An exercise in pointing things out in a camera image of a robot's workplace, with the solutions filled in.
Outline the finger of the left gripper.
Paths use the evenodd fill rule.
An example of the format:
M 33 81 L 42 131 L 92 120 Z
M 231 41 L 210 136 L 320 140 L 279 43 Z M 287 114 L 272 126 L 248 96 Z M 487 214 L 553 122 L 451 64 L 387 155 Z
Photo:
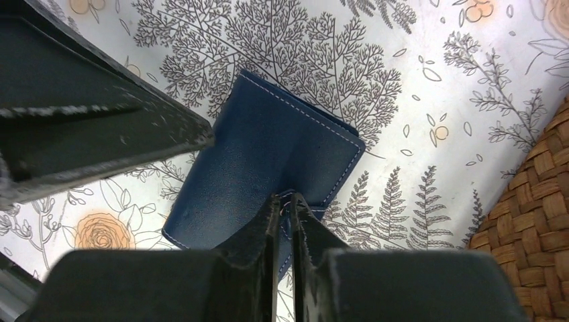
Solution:
M 208 121 L 60 21 L 1 2 L 1 208 L 211 146 Z

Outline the blue leather card holder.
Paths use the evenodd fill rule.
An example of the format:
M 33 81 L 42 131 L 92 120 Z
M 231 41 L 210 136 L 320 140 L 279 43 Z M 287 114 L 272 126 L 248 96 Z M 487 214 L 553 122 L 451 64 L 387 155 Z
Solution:
M 162 228 L 181 249 L 211 249 L 247 224 L 266 198 L 280 198 L 278 275 L 292 261 L 288 202 L 303 195 L 321 219 L 365 144 L 358 131 L 312 104 L 243 70 Z

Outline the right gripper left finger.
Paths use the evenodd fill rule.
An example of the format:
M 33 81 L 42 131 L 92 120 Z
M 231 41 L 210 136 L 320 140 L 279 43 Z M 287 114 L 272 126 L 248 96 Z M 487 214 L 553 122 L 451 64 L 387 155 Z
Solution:
M 79 250 L 21 321 L 274 321 L 280 201 L 212 250 Z

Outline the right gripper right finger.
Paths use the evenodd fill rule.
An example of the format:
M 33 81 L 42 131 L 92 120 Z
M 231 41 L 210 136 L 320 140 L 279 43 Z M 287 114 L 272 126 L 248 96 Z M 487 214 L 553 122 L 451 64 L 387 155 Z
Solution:
M 526 321 L 486 252 L 358 250 L 318 221 L 303 196 L 289 205 L 297 321 Z

